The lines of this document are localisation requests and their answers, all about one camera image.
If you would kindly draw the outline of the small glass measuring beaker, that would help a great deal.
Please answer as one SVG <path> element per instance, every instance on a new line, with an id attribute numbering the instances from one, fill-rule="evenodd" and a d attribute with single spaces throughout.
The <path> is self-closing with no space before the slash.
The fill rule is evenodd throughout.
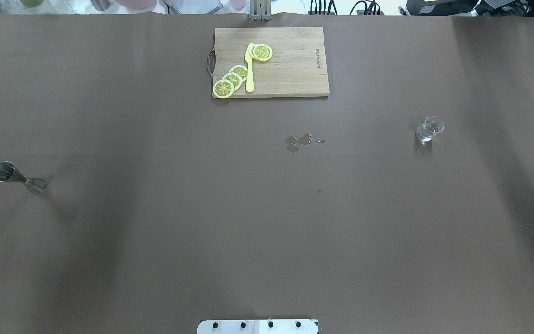
<path id="1" fill-rule="evenodd" d="M 438 116 L 428 116 L 422 124 L 417 127 L 415 135 L 418 141 L 425 145 L 431 142 L 445 129 L 445 123 Z"/>

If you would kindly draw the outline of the steel double jigger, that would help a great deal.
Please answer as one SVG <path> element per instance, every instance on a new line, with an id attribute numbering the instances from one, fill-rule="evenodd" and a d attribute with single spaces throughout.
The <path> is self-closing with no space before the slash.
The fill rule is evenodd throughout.
<path id="1" fill-rule="evenodd" d="M 21 183 L 33 194 L 40 194 L 47 188 L 44 179 L 25 177 L 10 161 L 0 163 L 0 183 L 4 182 Z"/>

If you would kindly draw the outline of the lemon slice in row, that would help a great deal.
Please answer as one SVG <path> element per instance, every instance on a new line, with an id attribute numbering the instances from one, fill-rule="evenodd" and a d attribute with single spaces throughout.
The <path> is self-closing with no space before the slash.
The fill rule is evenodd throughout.
<path id="1" fill-rule="evenodd" d="M 237 91 L 244 82 L 245 78 L 243 78 L 236 72 L 229 72 L 225 74 L 222 79 L 231 82 L 233 85 L 233 91 Z"/>
<path id="2" fill-rule="evenodd" d="M 230 68 L 229 72 L 238 74 L 242 79 L 242 82 L 245 82 L 247 80 L 248 68 L 244 65 L 235 65 Z"/>

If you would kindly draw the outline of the wooden cutting board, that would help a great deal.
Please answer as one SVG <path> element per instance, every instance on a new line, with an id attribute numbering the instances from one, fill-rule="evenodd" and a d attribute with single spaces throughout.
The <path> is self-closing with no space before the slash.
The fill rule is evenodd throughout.
<path id="1" fill-rule="evenodd" d="M 213 82 L 236 65 L 247 65 L 244 53 L 250 43 L 268 45 L 273 56 L 254 60 L 254 90 L 244 84 L 232 98 L 328 97 L 329 78 L 322 27 L 216 28 Z"/>

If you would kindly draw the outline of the yellow plastic knife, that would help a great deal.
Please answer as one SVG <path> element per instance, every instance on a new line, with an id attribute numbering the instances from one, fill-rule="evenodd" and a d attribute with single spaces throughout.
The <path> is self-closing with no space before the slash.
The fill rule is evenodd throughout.
<path id="1" fill-rule="evenodd" d="M 254 92 L 254 60 L 252 59 L 252 57 L 248 54 L 248 49 L 249 47 L 254 44 L 254 43 L 249 43 L 245 52 L 244 52 L 244 61 L 246 62 L 247 64 L 247 68 L 248 68 L 248 75 L 247 75 L 247 80 L 246 80 L 246 84 L 245 84 L 245 91 L 247 93 L 253 93 Z"/>

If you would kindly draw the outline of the lower lemon slice of pair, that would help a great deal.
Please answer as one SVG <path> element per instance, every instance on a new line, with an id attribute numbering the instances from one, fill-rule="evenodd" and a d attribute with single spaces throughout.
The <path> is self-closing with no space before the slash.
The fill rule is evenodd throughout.
<path id="1" fill-rule="evenodd" d="M 252 44 L 249 49 L 248 49 L 248 54 L 252 57 L 252 59 L 256 60 L 256 61 L 259 61 L 260 59 L 258 59 L 258 57 L 255 55 L 255 52 L 254 52 L 254 47 L 255 47 L 255 44 Z"/>

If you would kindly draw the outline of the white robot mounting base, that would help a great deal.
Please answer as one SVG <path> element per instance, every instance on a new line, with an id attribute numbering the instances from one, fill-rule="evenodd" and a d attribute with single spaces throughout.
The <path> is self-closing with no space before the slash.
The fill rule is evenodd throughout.
<path id="1" fill-rule="evenodd" d="M 319 334 L 318 320 L 247 319 L 206 320 L 197 326 L 197 334 Z"/>

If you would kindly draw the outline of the pink bowl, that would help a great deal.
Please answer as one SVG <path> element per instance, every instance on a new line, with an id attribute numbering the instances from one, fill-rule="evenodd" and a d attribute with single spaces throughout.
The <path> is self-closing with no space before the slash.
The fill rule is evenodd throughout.
<path id="1" fill-rule="evenodd" d="M 157 0 L 116 0 L 116 3 L 126 9 L 140 10 L 146 9 L 150 6 L 155 6 Z"/>

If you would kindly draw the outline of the aluminium frame post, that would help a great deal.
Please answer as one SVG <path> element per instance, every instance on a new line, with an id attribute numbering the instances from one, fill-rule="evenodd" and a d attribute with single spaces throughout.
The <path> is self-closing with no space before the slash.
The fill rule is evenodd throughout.
<path id="1" fill-rule="evenodd" d="M 273 15 L 271 11 L 271 0 L 250 0 L 249 19 L 250 21 L 271 21 Z"/>

